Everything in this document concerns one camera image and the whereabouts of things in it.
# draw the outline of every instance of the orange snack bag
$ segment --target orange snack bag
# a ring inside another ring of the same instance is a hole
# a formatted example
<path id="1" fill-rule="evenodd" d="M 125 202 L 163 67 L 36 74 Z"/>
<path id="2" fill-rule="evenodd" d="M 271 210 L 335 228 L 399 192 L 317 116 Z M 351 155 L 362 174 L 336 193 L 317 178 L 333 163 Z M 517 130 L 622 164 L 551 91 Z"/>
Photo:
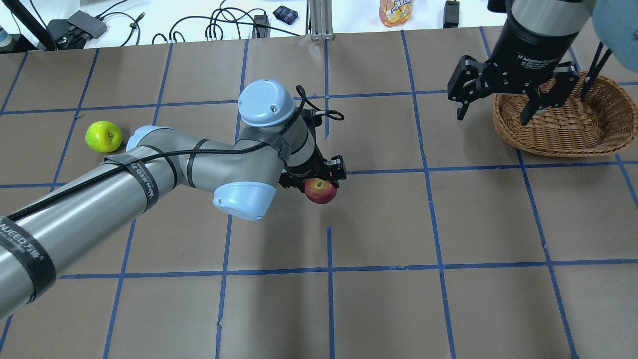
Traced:
<path id="1" fill-rule="evenodd" d="M 387 27 L 403 25 L 412 15 L 414 0 L 381 0 L 379 19 Z"/>

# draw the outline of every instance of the white background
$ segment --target white background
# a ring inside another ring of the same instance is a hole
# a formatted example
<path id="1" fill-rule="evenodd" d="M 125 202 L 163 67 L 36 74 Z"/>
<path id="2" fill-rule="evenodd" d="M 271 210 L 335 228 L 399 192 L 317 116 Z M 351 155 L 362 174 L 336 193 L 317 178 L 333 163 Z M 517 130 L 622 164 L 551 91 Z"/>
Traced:
<path id="1" fill-rule="evenodd" d="M 443 27 L 443 6 L 445 0 L 413 0 L 414 12 L 412 18 L 402 26 L 385 27 L 379 20 L 379 0 L 333 0 L 332 19 L 335 33 L 366 33 L 377 31 L 395 31 L 399 29 L 438 29 Z M 32 11 L 28 0 L 21 0 L 25 7 Z M 117 0 L 33 0 L 40 15 L 46 22 L 51 19 L 67 19 L 77 10 L 82 10 L 92 16 L 106 10 Z M 214 9 L 219 7 L 221 0 L 128 0 L 110 11 L 122 11 L 136 18 L 140 13 L 146 16 L 140 21 L 142 30 L 140 44 L 149 44 L 153 35 L 163 33 L 168 36 L 170 27 L 179 19 L 189 15 L 211 16 Z M 497 26 L 505 22 L 504 14 L 495 14 L 487 10 L 487 0 L 460 0 L 460 27 Z M 275 19 L 272 12 L 280 5 L 287 6 L 299 13 L 299 20 L 291 26 Z M 306 0 L 227 0 L 223 7 L 236 7 L 248 11 L 253 8 L 266 10 L 271 26 L 287 31 L 304 34 L 306 21 Z M 248 18 L 241 21 L 250 22 Z M 120 46 L 130 32 L 128 26 L 131 20 L 123 15 L 107 17 L 108 31 L 98 39 L 91 40 L 86 47 Z M 208 24 L 205 19 L 188 19 L 181 22 L 175 30 L 181 32 L 187 42 L 205 41 L 204 28 Z M 18 29 L 10 12 L 0 3 L 0 25 L 9 33 L 17 33 Z M 36 38 L 23 26 L 22 33 L 33 43 Z M 236 39 L 237 28 L 233 24 L 222 24 L 225 39 Z M 242 38 L 249 37 L 252 26 L 240 26 Z M 291 36 L 271 30 L 271 37 Z M 130 45 L 135 44 L 137 34 L 134 33 Z"/>

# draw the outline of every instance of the black pole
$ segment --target black pole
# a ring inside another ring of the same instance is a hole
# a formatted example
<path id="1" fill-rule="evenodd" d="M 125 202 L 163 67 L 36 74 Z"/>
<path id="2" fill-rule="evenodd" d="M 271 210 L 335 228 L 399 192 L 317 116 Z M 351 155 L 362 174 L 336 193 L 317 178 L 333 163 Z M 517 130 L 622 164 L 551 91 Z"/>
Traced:
<path id="1" fill-rule="evenodd" d="M 38 38 L 38 40 L 47 48 L 47 50 L 55 50 L 51 36 L 47 30 L 31 15 L 20 0 L 2 0 L 4 5 L 11 11 L 21 23 L 23 23 L 29 31 Z"/>

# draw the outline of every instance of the apple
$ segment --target apple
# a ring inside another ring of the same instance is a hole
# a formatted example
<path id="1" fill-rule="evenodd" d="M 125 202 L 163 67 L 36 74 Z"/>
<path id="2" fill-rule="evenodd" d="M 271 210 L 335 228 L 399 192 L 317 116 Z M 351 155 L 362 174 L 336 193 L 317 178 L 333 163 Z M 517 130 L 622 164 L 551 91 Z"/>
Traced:
<path id="1" fill-rule="evenodd" d="M 94 151 L 113 152 L 122 144 L 122 130 L 113 122 L 98 121 L 86 130 L 84 140 Z"/>
<path id="2" fill-rule="evenodd" d="M 310 201 L 317 204 L 326 204 L 337 195 L 337 187 L 330 181 L 309 178 L 304 180 L 304 193 Z"/>

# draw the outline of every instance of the brown basket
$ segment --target brown basket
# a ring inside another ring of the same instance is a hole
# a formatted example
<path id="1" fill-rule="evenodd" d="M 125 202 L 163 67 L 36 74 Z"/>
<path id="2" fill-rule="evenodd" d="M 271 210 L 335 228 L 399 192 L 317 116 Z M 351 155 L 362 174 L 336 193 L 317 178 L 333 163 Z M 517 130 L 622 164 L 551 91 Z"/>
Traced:
<path id="1" fill-rule="evenodd" d="M 498 135 L 523 151 L 550 157 L 597 157 L 629 146 L 638 132 L 638 109 L 614 81 L 598 76 L 585 101 L 580 100 L 586 72 L 563 107 L 536 114 L 527 126 L 520 115 L 526 95 L 494 95 L 492 113 Z M 547 92 L 555 80 L 543 84 Z"/>

